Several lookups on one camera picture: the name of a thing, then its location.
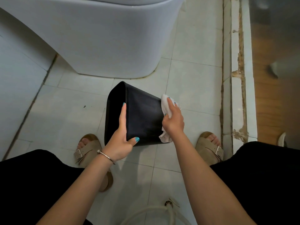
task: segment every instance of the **silver bracelet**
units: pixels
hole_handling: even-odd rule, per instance
[[[102,151],[100,151],[100,150],[98,150],[97,151],[97,154],[99,155],[99,154],[102,154],[102,155],[104,155],[106,158],[108,158],[113,164],[115,164],[115,162],[111,159],[111,158],[109,158],[107,155],[105,155]]]

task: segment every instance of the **black plastic bin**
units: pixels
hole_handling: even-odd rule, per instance
[[[162,144],[159,136],[163,133],[161,99],[144,92],[124,81],[118,83],[108,95],[104,143],[109,142],[119,127],[119,116],[123,103],[126,109],[126,139],[139,137],[136,146]]]

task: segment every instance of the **white toilet base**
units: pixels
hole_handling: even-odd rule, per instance
[[[92,0],[0,0],[78,73],[139,78],[152,73],[183,0],[129,6]]]

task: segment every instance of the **white hose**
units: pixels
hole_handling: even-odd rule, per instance
[[[174,218],[174,211],[170,204],[167,204],[166,206],[148,206],[146,208],[143,208],[137,212],[134,212],[133,214],[129,215],[122,223],[121,225],[127,225],[130,220],[137,217],[139,214],[142,214],[144,212],[153,211],[153,210],[163,210],[168,211],[170,214],[170,222],[169,225],[175,224],[175,218]],[[184,224],[190,225],[189,221],[180,213],[178,213],[178,219],[180,219]]]

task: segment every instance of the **sandal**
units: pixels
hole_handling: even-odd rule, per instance
[[[223,161],[224,158],[223,149],[206,139],[212,134],[212,132],[203,132],[196,144],[196,151],[209,166]]]
[[[83,148],[77,149],[74,153],[74,156],[75,156],[76,164],[78,163],[80,167],[86,168],[88,164],[98,155],[97,150],[100,149],[102,151],[102,147],[97,136],[95,136],[92,133],[84,135],[80,139],[80,141],[82,141],[83,138],[88,139],[90,142],[87,145],[85,145]],[[108,170],[106,176],[108,179],[107,186],[105,187],[104,190],[100,190],[100,192],[107,191],[113,185],[113,175],[111,173],[111,170]]]

